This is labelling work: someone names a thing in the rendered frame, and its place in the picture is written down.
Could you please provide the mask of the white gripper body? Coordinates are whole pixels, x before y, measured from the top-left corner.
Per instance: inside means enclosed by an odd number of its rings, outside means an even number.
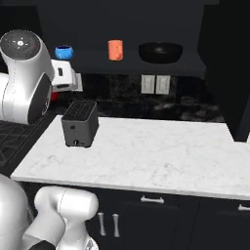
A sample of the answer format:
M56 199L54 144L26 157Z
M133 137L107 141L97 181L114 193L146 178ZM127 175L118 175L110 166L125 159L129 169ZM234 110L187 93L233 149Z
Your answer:
M80 73L74 73L71 79L65 77L57 77L53 82L53 91L54 92L82 92L82 78Z

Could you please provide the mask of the black base cabinet door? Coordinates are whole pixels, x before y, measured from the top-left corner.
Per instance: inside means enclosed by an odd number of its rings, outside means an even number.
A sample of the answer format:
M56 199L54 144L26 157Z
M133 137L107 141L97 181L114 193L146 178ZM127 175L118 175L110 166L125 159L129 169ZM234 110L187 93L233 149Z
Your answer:
M119 213L120 237L110 250L188 250L194 209L181 211L129 207Z
M98 213L91 220L86 222L87 230L88 230L90 236L98 244L99 250L108 250L109 242L108 242L108 237L107 237L107 229L104 226L106 236L101 236Z
M189 250L250 250L250 218L239 215L200 215Z

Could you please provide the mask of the blue bowl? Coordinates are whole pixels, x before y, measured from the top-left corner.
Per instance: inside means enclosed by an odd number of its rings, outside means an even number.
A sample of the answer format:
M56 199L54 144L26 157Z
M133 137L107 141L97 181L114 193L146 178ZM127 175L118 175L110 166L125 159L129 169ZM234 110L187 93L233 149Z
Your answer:
M74 51L71 46L61 45L55 48L55 56L58 60L71 60Z

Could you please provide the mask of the dark grey toaster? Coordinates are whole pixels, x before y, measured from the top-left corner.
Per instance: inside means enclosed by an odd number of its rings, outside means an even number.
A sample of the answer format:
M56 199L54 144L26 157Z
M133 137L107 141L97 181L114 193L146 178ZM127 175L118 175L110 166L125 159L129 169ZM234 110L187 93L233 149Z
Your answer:
M90 147L98 129L98 109L94 101L75 101L62 116L62 130L67 146Z

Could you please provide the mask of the orange glass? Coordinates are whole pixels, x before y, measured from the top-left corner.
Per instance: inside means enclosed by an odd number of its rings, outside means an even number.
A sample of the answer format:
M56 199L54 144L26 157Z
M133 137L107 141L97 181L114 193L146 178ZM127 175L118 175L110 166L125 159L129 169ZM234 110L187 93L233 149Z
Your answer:
M123 41L108 40L107 41L108 58L111 61L118 62L123 59Z

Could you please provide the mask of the black hob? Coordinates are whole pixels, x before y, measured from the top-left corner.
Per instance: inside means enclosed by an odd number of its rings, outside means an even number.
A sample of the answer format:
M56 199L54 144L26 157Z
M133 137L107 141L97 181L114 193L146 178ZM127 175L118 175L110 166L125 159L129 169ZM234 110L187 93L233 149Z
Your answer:
M11 176L55 116L49 111L32 125L0 121L0 174Z

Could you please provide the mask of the black bowl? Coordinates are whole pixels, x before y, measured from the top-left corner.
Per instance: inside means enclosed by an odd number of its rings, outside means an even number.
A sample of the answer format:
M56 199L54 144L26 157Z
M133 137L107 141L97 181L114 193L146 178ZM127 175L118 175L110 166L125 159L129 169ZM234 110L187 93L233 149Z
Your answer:
M183 50L183 46L176 43L147 42L139 46L139 56L146 63L175 63Z

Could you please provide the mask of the black drawer front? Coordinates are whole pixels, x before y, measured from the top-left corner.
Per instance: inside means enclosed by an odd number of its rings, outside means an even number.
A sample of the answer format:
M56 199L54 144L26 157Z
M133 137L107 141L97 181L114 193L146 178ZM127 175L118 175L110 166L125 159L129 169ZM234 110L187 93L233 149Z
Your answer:
M166 194L157 192L144 192L134 190L109 189L99 187L87 187L87 190L94 193L100 201L100 210L119 213L129 207L146 208L151 210L181 211L197 207L198 199L193 196ZM141 202L142 196L148 198L162 197L164 204Z
M199 202L199 212L204 215L237 216L250 219L250 211L238 211L238 205L250 207L250 201L203 197Z

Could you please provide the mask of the white wall outlet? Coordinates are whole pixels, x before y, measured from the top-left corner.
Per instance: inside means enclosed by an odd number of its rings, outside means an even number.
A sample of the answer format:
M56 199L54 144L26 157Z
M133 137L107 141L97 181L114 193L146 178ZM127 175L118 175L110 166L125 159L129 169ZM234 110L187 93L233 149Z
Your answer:
M170 75L157 75L155 93L157 95L168 95L170 93L170 81Z
M141 81L141 93L153 94L154 93L155 76L143 75Z

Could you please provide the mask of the black open wall cabinet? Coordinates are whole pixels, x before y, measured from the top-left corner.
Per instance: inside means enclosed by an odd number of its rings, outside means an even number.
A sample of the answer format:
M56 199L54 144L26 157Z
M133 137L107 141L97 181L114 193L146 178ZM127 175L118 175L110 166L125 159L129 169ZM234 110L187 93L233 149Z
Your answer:
M75 70L83 73L201 76L197 53L204 0L37 0L42 39L50 51L74 50ZM107 41L123 41L123 59L108 58ZM170 64L143 62L138 48L146 42L183 46Z

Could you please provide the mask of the black wall cabinet door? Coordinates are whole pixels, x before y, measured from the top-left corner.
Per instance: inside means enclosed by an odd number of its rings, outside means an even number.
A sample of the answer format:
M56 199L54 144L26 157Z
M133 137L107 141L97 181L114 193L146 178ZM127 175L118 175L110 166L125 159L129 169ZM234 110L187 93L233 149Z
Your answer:
M236 142L250 135L250 0L204 0L197 52Z

